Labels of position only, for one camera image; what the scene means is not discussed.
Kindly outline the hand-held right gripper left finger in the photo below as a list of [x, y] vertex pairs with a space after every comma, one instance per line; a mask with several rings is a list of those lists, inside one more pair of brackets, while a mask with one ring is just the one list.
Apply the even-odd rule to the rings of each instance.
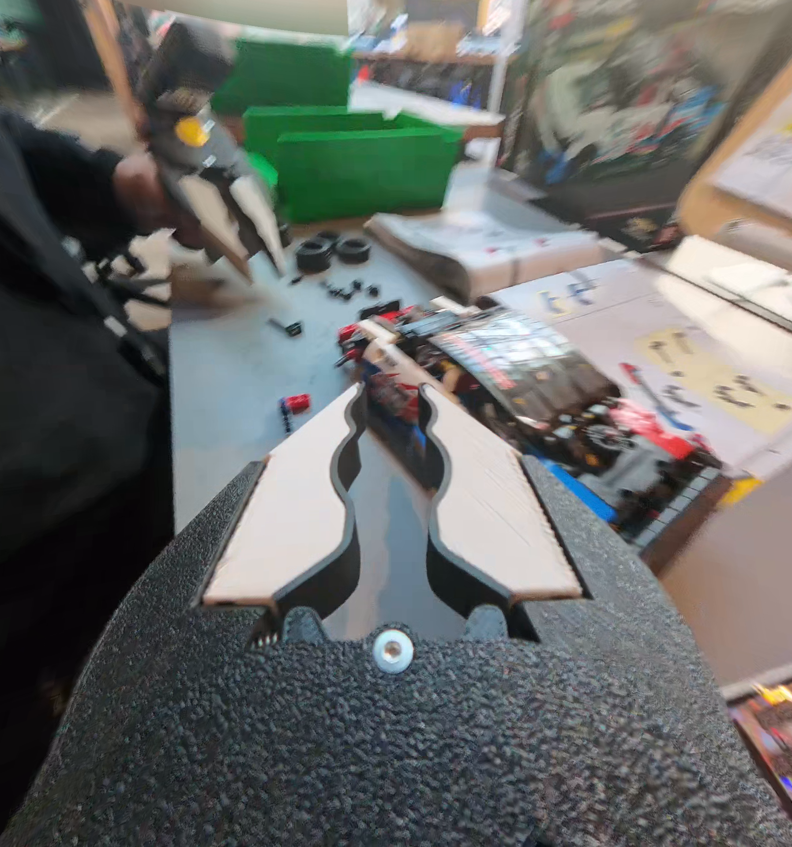
[[203, 588], [206, 607], [298, 607], [327, 619], [359, 583], [356, 510], [367, 424], [361, 384], [346, 389], [260, 463]]

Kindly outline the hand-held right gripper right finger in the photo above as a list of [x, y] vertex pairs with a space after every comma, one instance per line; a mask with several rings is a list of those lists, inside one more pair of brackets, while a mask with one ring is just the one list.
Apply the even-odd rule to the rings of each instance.
[[420, 429], [434, 594], [462, 618], [481, 606], [509, 619], [529, 602], [581, 600], [581, 579], [518, 450], [429, 384], [420, 386]]

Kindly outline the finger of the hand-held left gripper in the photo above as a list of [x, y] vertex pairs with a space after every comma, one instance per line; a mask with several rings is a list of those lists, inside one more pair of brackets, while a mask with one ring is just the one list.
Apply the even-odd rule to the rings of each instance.
[[232, 181], [233, 212], [238, 237], [248, 255], [261, 252], [279, 276], [286, 274], [285, 248], [270, 196], [256, 175], [243, 175]]
[[253, 284], [256, 255], [256, 176], [170, 175], [169, 195], [195, 228], [207, 262]]

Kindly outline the toy brick car model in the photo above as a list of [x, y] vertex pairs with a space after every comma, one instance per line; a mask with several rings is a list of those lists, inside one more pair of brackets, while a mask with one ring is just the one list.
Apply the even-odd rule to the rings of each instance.
[[373, 429], [426, 489], [419, 387], [431, 385], [525, 455], [665, 570], [728, 487], [722, 462], [651, 399], [634, 401], [567, 338], [486, 299], [369, 307], [338, 329], [337, 366], [366, 386]]

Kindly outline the person's left forearm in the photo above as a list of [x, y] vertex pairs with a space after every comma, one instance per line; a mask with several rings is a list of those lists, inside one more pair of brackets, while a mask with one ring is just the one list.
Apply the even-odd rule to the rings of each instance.
[[137, 235], [134, 216], [115, 192], [121, 155], [93, 150], [2, 106], [0, 129], [14, 144], [41, 206], [62, 235], [95, 253], [109, 252]]

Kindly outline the person's left hand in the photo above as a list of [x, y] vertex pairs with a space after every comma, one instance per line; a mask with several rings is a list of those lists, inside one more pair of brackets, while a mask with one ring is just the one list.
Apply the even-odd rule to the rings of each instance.
[[112, 177], [120, 206], [134, 220], [139, 236], [168, 230], [186, 249], [203, 249], [201, 226], [169, 196], [151, 154], [141, 152], [124, 157]]

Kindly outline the red angled beam assembly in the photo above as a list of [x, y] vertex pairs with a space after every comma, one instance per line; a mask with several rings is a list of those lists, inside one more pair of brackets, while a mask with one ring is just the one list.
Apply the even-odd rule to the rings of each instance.
[[309, 394], [281, 397], [279, 399], [278, 410], [282, 418], [285, 435], [289, 436], [293, 433], [294, 419], [299, 415], [305, 414], [309, 408]]

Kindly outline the green plastic bin with dividers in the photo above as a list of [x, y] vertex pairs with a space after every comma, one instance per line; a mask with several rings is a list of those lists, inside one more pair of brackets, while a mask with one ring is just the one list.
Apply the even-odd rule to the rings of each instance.
[[251, 107], [242, 114], [249, 163], [285, 220], [310, 224], [436, 209], [464, 146], [464, 128], [411, 113], [347, 107]]

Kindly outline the open instruction booklet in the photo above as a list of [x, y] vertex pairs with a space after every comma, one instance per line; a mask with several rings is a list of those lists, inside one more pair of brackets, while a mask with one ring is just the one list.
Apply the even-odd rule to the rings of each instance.
[[792, 466], [792, 377], [740, 356], [667, 297], [667, 276], [582, 231], [489, 214], [375, 214], [366, 231], [467, 302], [490, 296], [552, 325], [672, 435], [737, 475]]

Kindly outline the person's black clothing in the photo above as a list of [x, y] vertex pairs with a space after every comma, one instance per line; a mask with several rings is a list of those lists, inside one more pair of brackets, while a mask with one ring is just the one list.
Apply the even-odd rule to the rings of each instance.
[[[172, 535], [164, 345], [66, 238], [0, 129], [0, 835], [58, 699]], [[106, 253], [76, 241], [107, 259], [133, 239]]]

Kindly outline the black toy car box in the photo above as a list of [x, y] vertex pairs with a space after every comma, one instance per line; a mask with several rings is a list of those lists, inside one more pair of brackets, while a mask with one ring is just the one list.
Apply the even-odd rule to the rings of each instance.
[[638, 252], [733, 123], [792, 2], [538, 2], [498, 167], [530, 201]]

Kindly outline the dark colourful box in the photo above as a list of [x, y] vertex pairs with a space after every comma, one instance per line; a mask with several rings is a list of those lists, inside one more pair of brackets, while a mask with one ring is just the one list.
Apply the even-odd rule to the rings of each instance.
[[757, 683], [728, 708], [751, 758], [792, 820], [792, 680]]

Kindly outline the wooden-edged board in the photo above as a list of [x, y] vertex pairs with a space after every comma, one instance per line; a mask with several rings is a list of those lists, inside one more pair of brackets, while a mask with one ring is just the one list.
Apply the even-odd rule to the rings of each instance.
[[686, 236], [721, 242], [722, 232], [730, 223], [745, 220], [792, 237], [791, 218], [779, 216], [714, 185], [714, 179], [724, 163], [738, 152], [791, 91], [792, 59], [735, 123], [729, 135], [715, 148], [682, 192], [676, 215]]

